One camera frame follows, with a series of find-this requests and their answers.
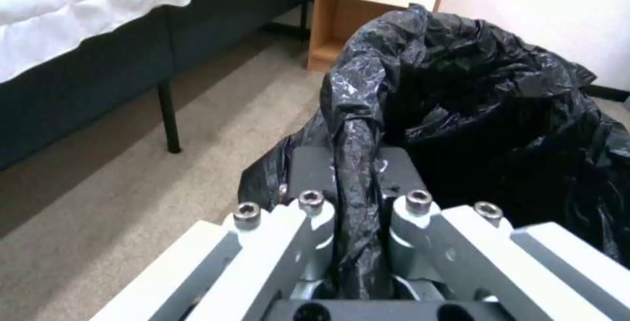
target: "bed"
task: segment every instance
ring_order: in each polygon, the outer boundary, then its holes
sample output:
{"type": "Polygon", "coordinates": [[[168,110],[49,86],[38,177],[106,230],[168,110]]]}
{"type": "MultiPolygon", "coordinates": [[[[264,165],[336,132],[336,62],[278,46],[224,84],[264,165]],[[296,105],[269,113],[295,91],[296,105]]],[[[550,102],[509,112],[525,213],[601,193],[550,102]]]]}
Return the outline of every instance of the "bed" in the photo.
{"type": "Polygon", "coordinates": [[[0,0],[0,169],[157,88],[308,0],[0,0]]]}

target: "black bed leg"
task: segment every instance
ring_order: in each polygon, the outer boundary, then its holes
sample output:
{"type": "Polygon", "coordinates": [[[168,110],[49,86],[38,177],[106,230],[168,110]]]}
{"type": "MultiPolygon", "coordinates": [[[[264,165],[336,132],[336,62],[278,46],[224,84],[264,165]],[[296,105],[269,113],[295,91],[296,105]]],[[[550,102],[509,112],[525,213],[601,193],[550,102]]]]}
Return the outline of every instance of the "black bed leg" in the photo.
{"type": "Polygon", "coordinates": [[[180,146],[180,136],[177,133],[177,122],[175,121],[175,110],[173,109],[173,99],[171,97],[171,81],[163,81],[157,86],[159,105],[162,109],[162,121],[166,131],[166,146],[168,152],[178,154],[182,152],[180,146]]]}
{"type": "Polygon", "coordinates": [[[302,2],[300,13],[300,41],[306,41],[308,39],[308,31],[306,30],[306,16],[309,13],[309,1],[302,2]]]}

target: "bed frame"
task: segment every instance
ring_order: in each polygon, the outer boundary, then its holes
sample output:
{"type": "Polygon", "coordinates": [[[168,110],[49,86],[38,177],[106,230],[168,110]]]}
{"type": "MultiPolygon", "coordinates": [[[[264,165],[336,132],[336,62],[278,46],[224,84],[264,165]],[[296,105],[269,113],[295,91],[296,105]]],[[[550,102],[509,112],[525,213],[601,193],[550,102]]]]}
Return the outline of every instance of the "bed frame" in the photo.
{"type": "MultiPolygon", "coordinates": [[[[162,6],[0,84],[0,170],[157,87],[168,151],[180,142],[171,78],[308,0],[162,6]]],[[[302,16],[302,27],[305,17],[302,16]]]]}

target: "black plastic bag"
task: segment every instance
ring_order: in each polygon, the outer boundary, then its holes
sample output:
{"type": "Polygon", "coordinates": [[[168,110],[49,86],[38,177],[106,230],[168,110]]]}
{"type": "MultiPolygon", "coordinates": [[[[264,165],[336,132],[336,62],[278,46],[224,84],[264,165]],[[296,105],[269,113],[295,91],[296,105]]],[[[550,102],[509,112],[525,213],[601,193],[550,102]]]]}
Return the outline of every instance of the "black plastic bag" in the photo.
{"type": "Polygon", "coordinates": [[[330,146],[339,298],[390,298],[378,149],[407,150],[442,208],[487,200],[515,226],[558,222],[630,264],[630,144],[580,88],[595,75],[479,20],[418,5],[359,29],[320,110],[243,172],[239,200],[279,201],[293,148],[330,146]]]}

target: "beige carpet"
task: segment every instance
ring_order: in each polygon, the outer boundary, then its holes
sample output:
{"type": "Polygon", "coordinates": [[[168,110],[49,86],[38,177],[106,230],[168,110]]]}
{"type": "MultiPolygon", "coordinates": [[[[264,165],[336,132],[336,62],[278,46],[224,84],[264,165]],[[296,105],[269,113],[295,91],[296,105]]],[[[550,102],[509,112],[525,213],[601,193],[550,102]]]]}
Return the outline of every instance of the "beige carpet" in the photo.
{"type": "Polygon", "coordinates": [[[305,60],[261,33],[178,77],[180,155],[151,92],[0,173],[0,320],[88,319],[196,220],[222,220],[243,168],[315,112],[305,60]]]}

